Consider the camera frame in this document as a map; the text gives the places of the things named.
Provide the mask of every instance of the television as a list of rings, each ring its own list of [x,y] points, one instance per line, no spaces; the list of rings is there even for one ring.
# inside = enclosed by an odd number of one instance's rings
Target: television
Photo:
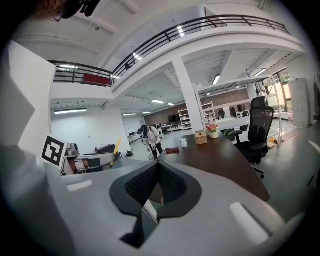
[[[180,121],[180,115],[179,114],[173,114],[168,116],[169,123],[175,123]]]

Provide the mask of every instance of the dark brown desk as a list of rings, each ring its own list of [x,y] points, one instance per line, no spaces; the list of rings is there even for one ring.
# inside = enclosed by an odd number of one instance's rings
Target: dark brown desk
[[[264,184],[240,151],[220,131],[219,138],[207,137],[207,144],[196,144],[195,135],[173,137],[165,142],[167,148],[179,147],[179,154],[164,154],[158,160],[190,166],[207,173],[220,175],[234,181],[253,195],[267,201],[270,195]],[[180,140],[187,140],[187,147],[181,146]],[[161,203],[162,191],[159,184],[150,199]]]

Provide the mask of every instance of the chair base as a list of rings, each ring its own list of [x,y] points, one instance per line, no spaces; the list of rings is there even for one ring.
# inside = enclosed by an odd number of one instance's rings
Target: chair base
[[[260,170],[260,169],[258,169],[257,167],[255,167],[255,166],[252,166],[252,168],[257,172],[257,173],[260,173],[261,174],[261,180],[263,180],[264,179],[264,177],[265,177],[265,172],[263,171],[263,170]]]

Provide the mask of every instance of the white cup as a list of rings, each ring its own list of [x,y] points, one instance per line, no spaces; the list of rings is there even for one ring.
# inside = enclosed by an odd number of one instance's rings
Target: white cup
[[[182,146],[183,148],[186,148],[186,147],[187,147],[187,139],[186,139],[186,138],[180,139],[180,143],[181,143],[181,146]]]

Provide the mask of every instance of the black metal railing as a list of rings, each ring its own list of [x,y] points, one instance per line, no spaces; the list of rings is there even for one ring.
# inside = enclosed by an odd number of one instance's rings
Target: black metal railing
[[[126,57],[113,71],[116,78],[121,77],[133,65],[141,59],[155,51],[156,49],[182,37],[201,30],[215,29],[220,27],[232,26],[248,26],[248,27],[266,27],[271,30],[281,31],[289,34],[286,27],[278,22],[270,19],[246,16],[246,15],[215,15],[192,19],[179,25],[170,27],[165,31],[155,35],[148,41],[135,49],[128,57]]]
[[[56,66],[54,82],[110,87],[116,79],[111,71],[102,68],[68,61],[48,60],[48,62]]]

